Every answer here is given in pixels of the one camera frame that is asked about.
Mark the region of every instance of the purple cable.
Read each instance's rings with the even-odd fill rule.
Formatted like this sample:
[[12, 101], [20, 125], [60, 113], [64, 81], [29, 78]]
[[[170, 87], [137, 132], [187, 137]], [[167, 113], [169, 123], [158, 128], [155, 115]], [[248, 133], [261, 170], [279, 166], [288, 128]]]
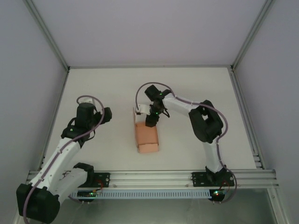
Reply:
[[30, 192], [28, 193], [28, 195], [27, 195], [27, 197], [26, 197], [26, 200], [25, 200], [25, 203], [24, 203], [24, 207], [23, 207], [23, 219], [24, 219], [25, 224], [30, 224], [30, 223], [28, 222], [28, 220], [27, 220], [27, 206], [28, 206], [29, 199], [30, 199], [30, 197], [31, 197], [31, 195], [32, 195], [32, 193], [33, 193], [33, 191], [34, 191], [34, 190], [36, 189], [36, 187], [40, 184], [40, 182], [42, 181], [42, 179], [44, 179], [44, 177], [47, 175], [48, 171], [49, 171], [50, 168], [52, 167], [52, 165], [53, 165], [53, 163], [55, 162], [55, 160], [57, 159], [57, 157], [62, 153], [62, 151], [63, 151], [69, 144], [71, 144], [72, 142], [74, 142], [74, 141], [76, 141], [76, 140], [78, 140], [78, 139], [80, 139], [80, 138], [82, 138], [82, 137], [84, 137], [84, 136], [90, 134], [90, 133], [93, 132], [95, 129], [97, 129], [97, 128], [100, 126], [100, 124], [102, 123], [103, 119], [104, 119], [104, 116], [105, 116], [105, 110], [104, 110], [104, 106], [103, 106], [102, 102], [101, 102], [99, 99], [97, 99], [96, 97], [93, 97], [93, 96], [90, 96], [90, 95], [83, 95], [83, 96], [80, 96], [80, 97], [77, 98], [76, 102], [79, 104], [79, 99], [81, 99], [81, 98], [83, 98], [83, 97], [89, 97], [89, 98], [92, 98], [92, 99], [96, 100], [96, 101], [101, 105], [101, 107], [102, 107], [102, 112], [103, 112], [103, 113], [102, 113], [102, 117], [101, 117], [100, 121], [98, 122], [98, 124], [97, 124], [94, 128], [92, 128], [90, 131], [88, 131], [88, 132], [86, 132], [86, 133], [84, 133], [84, 134], [82, 134], [82, 135], [79, 135], [79, 136], [77, 136], [76, 138], [73, 138], [73, 139], [69, 140], [67, 143], [65, 143], [65, 144], [61, 147], [61, 149], [60, 149], [60, 153], [57, 153], [57, 154], [55, 155], [55, 157], [53, 158], [53, 160], [50, 162], [49, 166], [46, 168], [45, 172], [44, 172], [43, 175], [41, 176], [41, 179], [38, 180], [38, 181], [36, 182], [36, 184], [31, 188]]
[[165, 86], [167, 89], [169, 89], [172, 93], [172, 95], [179, 101], [183, 102], [183, 103], [186, 103], [186, 104], [191, 104], [191, 105], [198, 105], [198, 106], [202, 106], [202, 107], [206, 107], [210, 110], [213, 110], [215, 112], [217, 112], [224, 120], [224, 123], [225, 123], [225, 130], [224, 132], [216, 139], [216, 147], [217, 147], [217, 155], [218, 155], [218, 159], [219, 159], [219, 163], [222, 165], [222, 167], [227, 170], [228, 172], [231, 173], [231, 175], [233, 176], [234, 180], [235, 180], [235, 189], [234, 189], [234, 192], [228, 197], [228, 199], [222, 201], [222, 202], [216, 202], [216, 203], [225, 203], [225, 202], [228, 202], [230, 201], [236, 194], [236, 191], [237, 191], [237, 178], [235, 176], [235, 174], [230, 170], [228, 169], [222, 162], [222, 159], [221, 159], [221, 155], [220, 155], [220, 149], [219, 149], [219, 140], [228, 132], [228, 120], [225, 118], [225, 116], [220, 112], [218, 111], [217, 109], [215, 109], [214, 107], [211, 107], [209, 105], [205, 105], [205, 104], [201, 104], [201, 103], [194, 103], [194, 102], [190, 102], [190, 101], [187, 101], [187, 100], [184, 100], [184, 99], [181, 99], [179, 97], [177, 97], [175, 94], [174, 94], [174, 91], [172, 90], [171, 87], [169, 87], [168, 85], [166, 84], [163, 84], [163, 83], [159, 83], [159, 82], [148, 82], [148, 83], [145, 83], [143, 84], [142, 86], [139, 87], [139, 89], [137, 90], [136, 92], [136, 95], [135, 95], [135, 104], [136, 104], [136, 109], [138, 110], [139, 107], [138, 107], [138, 103], [137, 103], [137, 97], [138, 97], [138, 93], [140, 91], [140, 89], [142, 87], [144, 87], [145, 85], [148, 85], [148, 84], [158, 84], [158, 85], [162, 85], [162, 86]]

